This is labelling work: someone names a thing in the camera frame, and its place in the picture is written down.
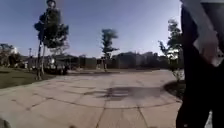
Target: person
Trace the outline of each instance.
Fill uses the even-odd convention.
[[[212,111],[213,128],[222,127],[219,99],[224,78],[213,60],[224,43],[224,0],[181,0],[181,27],[186,90],[176,119],[177,128],[204,128]]]

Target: grass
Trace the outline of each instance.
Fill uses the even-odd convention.
[[[35,72],[0,67],[0,89],[37,82],[35,76]],[[43,80],[51,79],[53,77],[53,75],[44,75]]]

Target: concrete plaza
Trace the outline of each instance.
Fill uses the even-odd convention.
[[[0,90],[12,128],[174,128],[180,102],[163,90],[165,70],[61,76]]]

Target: black pants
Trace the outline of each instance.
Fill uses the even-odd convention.
[[[210,111],[213,112],[213,128],[223,127],[222,117],[219,116],[223,116],[224,109],[224,91],[221,91],[224,64],[218,68],[213,67],[194,48],[193,42],[198,37],[197,26],[184,8],[181,20],[186,90],[177,115],[176,127],[204,128]]]

